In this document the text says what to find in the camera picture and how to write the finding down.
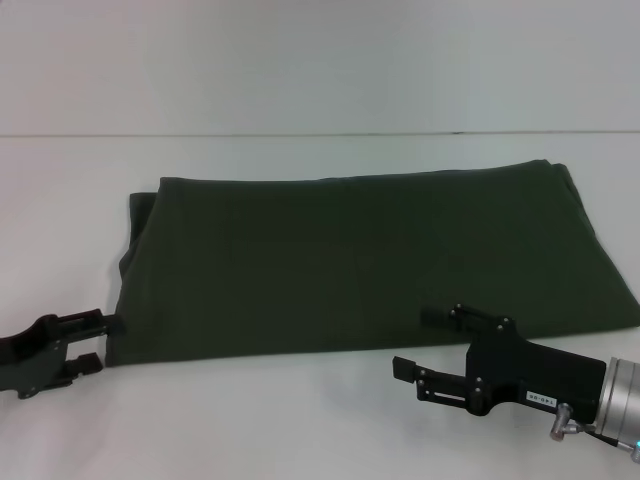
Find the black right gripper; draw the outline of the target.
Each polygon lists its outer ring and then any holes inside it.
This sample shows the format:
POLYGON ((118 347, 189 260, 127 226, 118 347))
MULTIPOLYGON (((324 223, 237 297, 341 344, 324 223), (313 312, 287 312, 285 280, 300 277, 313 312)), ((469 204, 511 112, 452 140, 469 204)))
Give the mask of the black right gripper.
POLYGON ((419 401, 466 406, 486 416, 502 403, 518 403, 554 413, 562 403, 576 421, 596 418, 606 363, 532 343, 517 332, 515 322, 456 304, 450 309, 424 307, 424 327, 469 334, 465 377, 427 369, 395 356, 395 379, 414 384, 419 401))

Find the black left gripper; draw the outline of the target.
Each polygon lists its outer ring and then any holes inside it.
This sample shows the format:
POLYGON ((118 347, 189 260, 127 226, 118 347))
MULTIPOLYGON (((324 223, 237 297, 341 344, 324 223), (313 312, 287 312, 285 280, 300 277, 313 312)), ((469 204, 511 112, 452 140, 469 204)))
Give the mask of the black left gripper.
MULTIPOLYGON (((123 321, 116 314, 99 309, 57 317, 45 315, 23 332, 0 338, 0 392, 15 391, 28 399, 45 390, 62 370, 66 359, 63 337, 114 336, 123 333, 123 321)), ((67 360, 63 385, 81 376, 100 373, 104 365, 97 353, 67 360)))

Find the dark green shirt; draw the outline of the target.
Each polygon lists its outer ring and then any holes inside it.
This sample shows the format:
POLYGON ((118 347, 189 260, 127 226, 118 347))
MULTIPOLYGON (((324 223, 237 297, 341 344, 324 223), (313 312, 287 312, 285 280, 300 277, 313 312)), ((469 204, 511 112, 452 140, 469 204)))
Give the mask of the dark green shirt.
POLYGON ((130 197, 110 367, 408 348, 455 305, 528 338, 640 326, 567 168, 305 181, 165 177, 130 197))

